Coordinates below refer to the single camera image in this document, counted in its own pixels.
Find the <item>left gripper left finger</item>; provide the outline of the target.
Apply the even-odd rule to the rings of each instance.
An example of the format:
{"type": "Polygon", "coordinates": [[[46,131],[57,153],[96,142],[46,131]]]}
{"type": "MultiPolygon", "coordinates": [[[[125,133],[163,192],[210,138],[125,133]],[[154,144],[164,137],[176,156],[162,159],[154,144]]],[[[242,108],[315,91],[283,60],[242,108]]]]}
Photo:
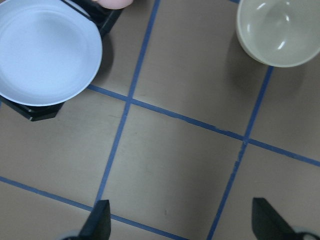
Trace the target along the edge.
{"type": "Polygon", "coordinates": [[[108,240],[111,235],[109,200],[99,200],[80,230],[80,240],[108,240]]]}

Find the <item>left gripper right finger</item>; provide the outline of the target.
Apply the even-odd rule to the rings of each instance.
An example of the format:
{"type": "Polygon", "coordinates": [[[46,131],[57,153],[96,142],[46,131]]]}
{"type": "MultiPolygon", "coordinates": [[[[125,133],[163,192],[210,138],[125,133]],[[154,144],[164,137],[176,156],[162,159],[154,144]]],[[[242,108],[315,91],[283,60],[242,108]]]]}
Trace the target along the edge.
{"type": "Polygon", "coordinates": [[[298,234],[262,197],[252,199],[251,227],[257,240],[298,240],[298,234]]]}

